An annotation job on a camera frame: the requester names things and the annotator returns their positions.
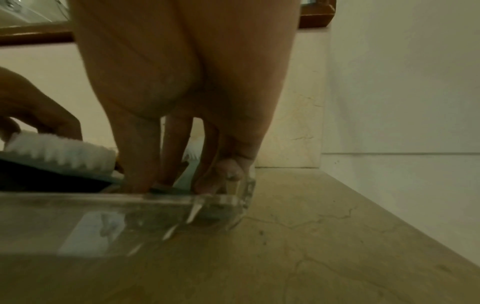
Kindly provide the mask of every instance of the transparent tray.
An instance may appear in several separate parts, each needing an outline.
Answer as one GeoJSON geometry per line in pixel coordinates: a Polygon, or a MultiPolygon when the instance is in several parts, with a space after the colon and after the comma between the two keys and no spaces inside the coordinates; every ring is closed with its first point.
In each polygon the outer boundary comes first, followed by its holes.
{"type": "Polygon", "coordinates": [[[255,183],[252,168],[222,195],[0,192],[0,254],[128,256],[177,232],[228,231],[255,183]]]}

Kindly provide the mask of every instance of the marble countertop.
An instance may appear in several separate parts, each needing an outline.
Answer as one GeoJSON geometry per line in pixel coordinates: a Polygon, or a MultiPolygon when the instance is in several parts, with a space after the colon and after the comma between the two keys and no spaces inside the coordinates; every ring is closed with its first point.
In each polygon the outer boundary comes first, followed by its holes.
{"type": "Polygon", "coordinates": [[[0,257],[1,303],[478,303],[480,268],[317,169],[258,169],[232,232],[132,257],[0,257]]]}

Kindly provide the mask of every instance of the wall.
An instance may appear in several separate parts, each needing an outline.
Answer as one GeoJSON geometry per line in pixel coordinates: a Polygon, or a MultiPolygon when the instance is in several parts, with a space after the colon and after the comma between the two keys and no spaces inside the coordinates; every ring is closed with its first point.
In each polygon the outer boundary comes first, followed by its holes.
{"type": "MultiPolygon", "coordinates": [[[[257,166],[319,167],[329,39],[328,30],[298,32],[284,90],[257,166]]],[[[74,44],[0,48],[0,66],[25,76],[76,115],[86,141],[116,146],[74,44]]],[[[192,135],[202,133],[202,124],[196,121],[192,135]]]]}
{"type": "Polygon", "coordinates": [[[338,2],[321,167],[480,264],[479,10],[338,2]]]}

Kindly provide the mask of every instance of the brown wooden frame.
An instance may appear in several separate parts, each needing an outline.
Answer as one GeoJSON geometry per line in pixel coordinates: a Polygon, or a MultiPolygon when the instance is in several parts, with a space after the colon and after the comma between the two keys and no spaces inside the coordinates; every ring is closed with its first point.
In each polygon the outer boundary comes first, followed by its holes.
{"type": "MultiPolygon", "coordinates": [[[[324,28],[335,16],[337,0],[316,0],[301,8],[299,29],[324,28]]],[[[0,28],[0,46],[74,42],[68,22],[0,28]]]]}

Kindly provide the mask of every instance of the hand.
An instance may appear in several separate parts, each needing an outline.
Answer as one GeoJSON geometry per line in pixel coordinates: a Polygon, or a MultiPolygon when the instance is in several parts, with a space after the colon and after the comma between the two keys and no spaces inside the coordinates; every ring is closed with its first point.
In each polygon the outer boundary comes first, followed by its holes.
{"type": "Polygon", "coordinates": [[[70,10],[125,191],[173,183],[193,117],[205,128],[195,191],[215,193],[246,174],[282,89],[298,0],[77,0],[70,10]],[[169,113],[160,157],[160,117],[169,113]]]}
{"type": "Polygon", "coordinates": [[[24,77],[0,68],[0,139],[4,142],[20,132],[12,118],[35,127],[39,133],[82,140],[80,122],[75,116],[24,77]]]}

